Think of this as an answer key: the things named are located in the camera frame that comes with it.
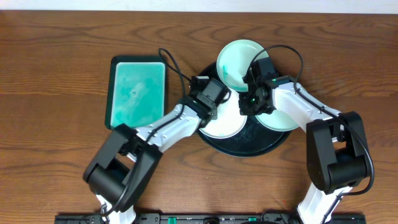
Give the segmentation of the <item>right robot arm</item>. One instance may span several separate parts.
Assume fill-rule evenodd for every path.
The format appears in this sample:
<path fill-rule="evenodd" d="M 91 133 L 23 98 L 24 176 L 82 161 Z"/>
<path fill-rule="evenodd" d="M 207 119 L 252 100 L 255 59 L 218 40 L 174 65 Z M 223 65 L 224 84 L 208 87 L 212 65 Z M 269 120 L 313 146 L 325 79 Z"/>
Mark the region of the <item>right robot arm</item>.
<path fill-rule="evenodd" d="M 312 183 L 290 223 L 326 223 L 343 197 L 371 189 L 375 170 L 359 114 L 327 107 L 296 78 L 280 76 L 269 57 L 254 58 L 243 82 L 248 90 L 239 96 L 241 114 L 288 117 L 306 134 Z"/>

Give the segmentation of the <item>white plate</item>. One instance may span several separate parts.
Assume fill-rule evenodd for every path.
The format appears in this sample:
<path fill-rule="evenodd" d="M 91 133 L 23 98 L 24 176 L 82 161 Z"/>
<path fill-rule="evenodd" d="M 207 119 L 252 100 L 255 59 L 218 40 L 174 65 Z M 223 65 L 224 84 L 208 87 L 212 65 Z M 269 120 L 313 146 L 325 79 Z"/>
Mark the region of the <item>white plate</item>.
<path fill-rule="evenodd" d="M 205 136 L 216 139 L 230 138 L 238 134 L 246 124 L 248 117 L 241 115 L 239 111 L 239 94 L 230 90 L 229 99 L 217 107 L 217 118 L 199 129 Z"/>

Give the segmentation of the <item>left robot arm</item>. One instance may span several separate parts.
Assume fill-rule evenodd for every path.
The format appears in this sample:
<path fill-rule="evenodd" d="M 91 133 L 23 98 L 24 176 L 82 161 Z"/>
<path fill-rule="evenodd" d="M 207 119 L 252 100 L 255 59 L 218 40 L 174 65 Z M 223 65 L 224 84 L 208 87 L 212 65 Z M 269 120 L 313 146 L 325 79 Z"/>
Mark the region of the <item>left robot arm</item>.
<path fill-rule="evenodd" d="M 134 204 L 164 152 L 217 118 L 231 90 L 215 78 L 193 77 L 190 92 L 161 119 L 137 128 L 115 127 L 83 173 L 101 202 L 98 223 L 133 223 Z"/>

